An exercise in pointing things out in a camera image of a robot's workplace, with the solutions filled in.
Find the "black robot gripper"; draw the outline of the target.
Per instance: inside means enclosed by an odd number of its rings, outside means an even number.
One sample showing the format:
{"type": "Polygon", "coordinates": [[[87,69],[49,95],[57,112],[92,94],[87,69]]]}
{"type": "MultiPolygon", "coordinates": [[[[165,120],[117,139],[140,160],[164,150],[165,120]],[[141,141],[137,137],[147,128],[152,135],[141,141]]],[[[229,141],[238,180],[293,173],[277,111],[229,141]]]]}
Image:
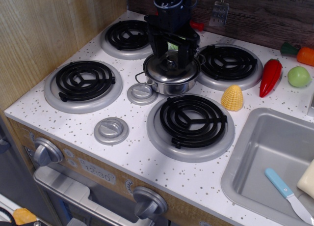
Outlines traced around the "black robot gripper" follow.
{"type": "Polygon", "coordinates": [[[151,48],[157,58],[168,51],[166,36],[175,35],[186,38],[178,46],[178,68],[184,69],[190,63],[190,55],[197,53],[200,37],[190,26],[193,6],[186,4],[173,8],[157,8],[155,15],[146,15],[147,34],[151,48]]]}

